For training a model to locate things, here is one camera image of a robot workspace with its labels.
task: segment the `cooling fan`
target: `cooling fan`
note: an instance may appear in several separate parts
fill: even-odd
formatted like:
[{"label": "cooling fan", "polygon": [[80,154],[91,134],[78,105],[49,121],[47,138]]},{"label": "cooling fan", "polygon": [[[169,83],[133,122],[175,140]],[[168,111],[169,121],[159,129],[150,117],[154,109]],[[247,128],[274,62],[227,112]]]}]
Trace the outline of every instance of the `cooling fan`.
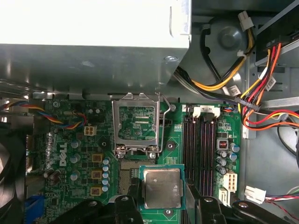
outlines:
[{"label": "cooling fan", "polygon": [[0,223],[23,223],[26,135],[0,123]]}]

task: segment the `yellow wire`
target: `yellow wire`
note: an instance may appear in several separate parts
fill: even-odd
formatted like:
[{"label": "yellow wire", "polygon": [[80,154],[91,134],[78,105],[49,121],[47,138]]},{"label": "yellow wire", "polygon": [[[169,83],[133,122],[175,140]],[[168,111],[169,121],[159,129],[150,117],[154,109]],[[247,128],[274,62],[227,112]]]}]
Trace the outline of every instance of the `yellow wire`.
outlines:
[{"label": "yellow wire", "polygon": [[15,103],[15,102],[11,102],[11,103],[9,103],[9,104],[6,106],[6,109],[9,108],[9,107],[11,106],[11,104],[13,104],[13,103]]},{"label": "yellow wire", "polygon": [[26,108],[29,108],[29,109],[37,109],[37,110],[41,110],[41,111],[44,111],[44,112],[45,112],[45,110],[44,110],[43,108],[39,107],[39,106],[26,106]]},{"label": "yellow wire", "polygon": [[74,127],[71,127],[71,128],[67,127],[66,129],[69,129],[69,130],[75,129],[79,124],[81,124],[81,121],[76,123]]},{"label": "yellow wire", "polygon": [[[249,44],[248,44],[248,48],[247,48],[247,51],[250,50],[252,47],[253,47],[253,37],[252,37],[252,34],[250,32],[250,30],[248,30],[248,35],[249,35]],[[222,88],[223,86],[226,85],[226,83],[228,83],[230,81],[230,79],[232,79],[232,77],[237,73],[237,71],[243,66],[245,62],[245,59],[243,59],[239,65],[231,72],[231,74],[229,75],[229,77],[227,77],[226,80],[224,80],[222,83],[220,84],[217,84],[217,85],[214,85],[214,86],[207,86],[207,85],[203,85],[195,80],[192,79],[192,81],[194,82],[194,84],[201,88],[201,89],[204,89],[206,91],[215,91],[215,90],[218,90],[220,88]]]},{"label": "yellow wire", "polygon": [[49,121],[52,121],[53,123],[57,123],[57,124],[63,124],[63,122],[59,121],[59,120],[53,120],[51,118],[47,118]]},{"label": "yellow wire", "polygon": [[[273,117],[275,117],[275,116],[279,116],[280,114],[284,114],[284,113],[275,113],[275,114],[271,115],[269,118],[273,118]],[[288,115],[292,115],[292,116],[294,116],[294,117],[296,117],[296,118],[299,119],[299,116],[297,116],[297,115],[295,115],[295,114],[288,113]]]},{"label": "yellow wire", "polygon": [[[268,61],[267,61],[267,66],[269,65],[269,61],[270,61],[270,49],[268,49]],[[247,89],[242,95],[241,95],[241,99],[250,91],[252,90],[261,80],[258,78],[250,87],[249,89]],[[241,105],[238,104],[238,110],[241,113]]]}]

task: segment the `blue connector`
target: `blue connector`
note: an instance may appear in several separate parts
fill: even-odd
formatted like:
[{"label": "blue connector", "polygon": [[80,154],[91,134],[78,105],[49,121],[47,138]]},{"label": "blue connector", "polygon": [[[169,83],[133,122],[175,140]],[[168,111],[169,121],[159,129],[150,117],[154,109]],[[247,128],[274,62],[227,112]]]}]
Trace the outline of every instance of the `blue connector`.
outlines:
[{"label": "blue connector", "polygon": [[25,224],[32,224],[36,218],[44,213],[45,197],[33,195],[25,201]]}]

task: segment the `electrolytic capacitor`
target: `electrolytic capacitor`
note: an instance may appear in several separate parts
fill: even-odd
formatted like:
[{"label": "electrolytic capacitor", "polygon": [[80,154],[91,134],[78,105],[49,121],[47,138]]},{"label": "electrolytic capacitor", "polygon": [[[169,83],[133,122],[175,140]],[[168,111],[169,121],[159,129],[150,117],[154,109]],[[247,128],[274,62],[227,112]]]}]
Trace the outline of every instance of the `electrolytic capacitor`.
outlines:
[{"label": "electrolytic capacitor", "polygon": [[46,172],[44,172],[43,176],[44,176],[44,178],[48,179],[49,176],[53,173],[54,173],[54,170],[51,168],[51,169],[48,169]]},{"label": "electrolytic capacitor", "polygon": [[233,152],[228,152],[228,157],[231,161],[236,161],[238,156]]},{"label": "electrolytic capacitor", "polygon": [[57,179],[58,177],[60,177],[60,170],[58,169],[58,170],[56,170],[53,174],[51,174],[50,176],[49,176],[49,179],[50,180],[54,180],[54,179]]},{"label": "electrolytic capacitor", "polygon": [[79,171],[74,171],[74,172],[71,174],[70,179],[71,179],[72,181],[76,181],[79,177],[80,177],[80,173],[79,173]]},{"label": "electrolytic capacitor", "polygon": [[109,158],[106,157],[104,160],[103,160],[103,164],[104,165],[108,165],[109,164]]},{"label": "electrolytic capacitor", "polygon": [[109,173],[108,172],[103,173],[102,177],[107,179],[109,177]]},{"label": "electrolytic capacitor", "polygon": [[221,156],[222,158],[226,158],[227,157],[227,152],[226,151],[224,151],[224,150],[217,150],[217,154],[219,155],[219,156]]},{"label": "electrolytic capacitor", "polygon": [[73,141],[71,141],[71,147],[72,148],[78,148],[80,144],[81,144],[80,140],[73,140]]},{"label": "electrolytic capacitor", "polygon": [[54,186],[54,185],[58,184],[59,182],[60,182],[60,177],[56,177],[49,182],[49,185]]},{"label": "electrolytic capacitor", "polygon": [[74,154],[70,157],[70,161],[71,163],[77,163],[80,161],[80,155],[79,154]]},{"label": "electrolytic capacitor", "polygon": [[216,162],[220,165],[220,166],[226,166],[227,165],[227,162],[225,159],[221,158],[221,157],[217,157],[216,158]]},{"label": "electrolytic capacitor", "polygon": [[109,185],[105,185],[105,186],[102,187],[103,192],[107,192],[108,189],[109,189]]},{"label": "electrolytic capacitor", "polygon": [[108,179],[103,179],[103,180],[102,180],[102,184],[103,184],[103,185],[107,185],[107,184],[109,184],[109,180],[108,180]]},{"label": "electrolytic capacitor", "polygon": [[231,143],[229,145],[229,150],[234,153],[238,153],[240,151],[240,147],[238,145],[236,145],[235,143]]},{"label": "electrolytic capacitor", "polygon": [[103,171],[104,171],[104,172],[107,172],[108,170],[109,170],[109,165],[104,165],[104,166],[103,166]]},{"label": "electrolytic capacitor", "polygon": [[219,172],[221,175],[225,175],[226,174],[226,169],[220,165],[216,166],[216,170],[217,172]]}]

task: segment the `ram slot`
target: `ram slot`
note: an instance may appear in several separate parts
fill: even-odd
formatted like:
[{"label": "ram slot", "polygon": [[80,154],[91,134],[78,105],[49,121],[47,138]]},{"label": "ram slot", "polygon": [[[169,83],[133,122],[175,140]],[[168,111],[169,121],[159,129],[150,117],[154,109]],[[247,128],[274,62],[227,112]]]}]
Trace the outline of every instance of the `ram slot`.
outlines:
[{"label": "ram slot", "polygon": [[214,157],[216,144],[216,122],[200,118],[199,135],[199,191],[202,195],[212,196],[214,189]]},{"label": "ram slot", "polygon": [[[183,126],[183,163],[185,178],[197,179],[197,151],[199,141],[199,120],[186,115]],[[186,211],[182,211],[182,224],[190,223]]]}]

